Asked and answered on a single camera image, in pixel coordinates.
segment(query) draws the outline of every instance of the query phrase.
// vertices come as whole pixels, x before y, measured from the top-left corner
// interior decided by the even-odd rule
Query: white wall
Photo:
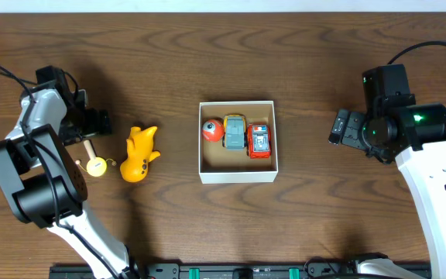
[[[0,12],[446,12],[446,0],[0,0]]]

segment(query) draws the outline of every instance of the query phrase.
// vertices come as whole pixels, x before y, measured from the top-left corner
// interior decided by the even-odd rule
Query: toy ball
[[[215,143],[221,140],[224,134],[223,124],[216,119],[208,120],[202,126],[202,136],[209,142]]]

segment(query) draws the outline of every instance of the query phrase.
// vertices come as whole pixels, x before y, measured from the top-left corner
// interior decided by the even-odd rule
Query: yellow dinosaur toy
[[[120,166],[120,172],[125,181],[139,182],[147,175],[147,164],[161,155],[159,151],[153,151],[154,133],[158,127],[150,127],[141,131],[139,127],[130,129],[127,139],[128,158]]]

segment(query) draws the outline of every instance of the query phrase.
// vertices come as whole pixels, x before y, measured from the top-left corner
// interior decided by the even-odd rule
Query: square box
[[[244,150],[227,150],[222,142],[210,143],[202,137],[202,126],[209,119],[225,115],[245,116],[246,125],[267,124],[271,156],[251,159]],[[278,174],[275,108],[273,101],[202,102],[199,104],[199,176],[203,184],[273,182]]]

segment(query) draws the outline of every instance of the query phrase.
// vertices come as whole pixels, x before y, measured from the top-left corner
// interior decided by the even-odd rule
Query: toy
[[[223,147],[227,150],[243,150],[245,147],[245,116],[226,115],[224,124],[225,137]]]
[[[250,124],[247,129],[247,142],[249,143],[247,155],[251,159],[269,158],[271,155],[267,125]]]
[[[130,129],[127,139],[128,158],[120,166],[122,177],[127,182],[139,182],[146,177],[149,168],[148,163],[161,155],[159,151],[153,151],[154,133],[158,127],[150,127],[141,131],[139,127]]]
[[[85,170],[80,160],[75,160],[75,164],[82,168],[85,172],[92,175],[93,177],[100,177],[101,175],[105,174],[106,169],[108,169],[107,162],[111,160],[111,165],[116,166],[116,162],[113,159],[103,159],[101,157],[97,157],[96,153],[94,152],[94,148],[92,147],[91,141],[86,139],[84,141],[85,150],[87,151],[87,155],[89,155],[89,161],[87,162],[87,170]]]
[[[225,135],[223,125],[216,119],[206,121],[202,126],[202,136],[208,142],[215,143]]]

